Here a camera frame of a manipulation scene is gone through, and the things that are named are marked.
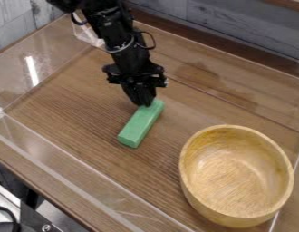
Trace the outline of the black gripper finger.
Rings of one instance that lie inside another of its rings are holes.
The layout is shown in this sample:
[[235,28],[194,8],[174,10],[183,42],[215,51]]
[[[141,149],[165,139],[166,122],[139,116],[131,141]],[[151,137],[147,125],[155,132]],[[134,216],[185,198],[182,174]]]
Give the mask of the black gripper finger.
[[124,83],[123,84],[124,93],[127,94],[128,98],[131,99],[132,103],[138,106],[143,105],[142,95],[138,91],[136,86]]
[[145,85],[142,90],[142,101],[147,107],[153,105],[155,97],[157,97],[157,87]]

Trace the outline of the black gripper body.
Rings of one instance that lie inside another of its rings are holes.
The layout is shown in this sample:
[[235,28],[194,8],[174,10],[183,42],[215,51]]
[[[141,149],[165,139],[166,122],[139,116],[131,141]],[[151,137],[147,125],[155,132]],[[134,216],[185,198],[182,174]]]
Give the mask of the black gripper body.
[[150,50],[146,48],[107,49],[114,60],[103,67],[110,83],[145,83],[149,87],[166,87],[167,78],[165,68],[150,59]]

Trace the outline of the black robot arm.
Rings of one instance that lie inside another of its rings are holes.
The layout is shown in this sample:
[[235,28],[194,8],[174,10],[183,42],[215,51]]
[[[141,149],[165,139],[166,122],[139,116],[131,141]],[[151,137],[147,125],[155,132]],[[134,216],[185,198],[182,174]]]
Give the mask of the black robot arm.
[[150,59],[146,31],[135,27],[135,17],[123,0],[47,0],[60,11],[71,15],[78,25],[90,24],[98,37],[104,40],[114,64],[103,67],[108,82],[120,84],[138,106],[153,105],[157,89],[167,86],[165,68]]

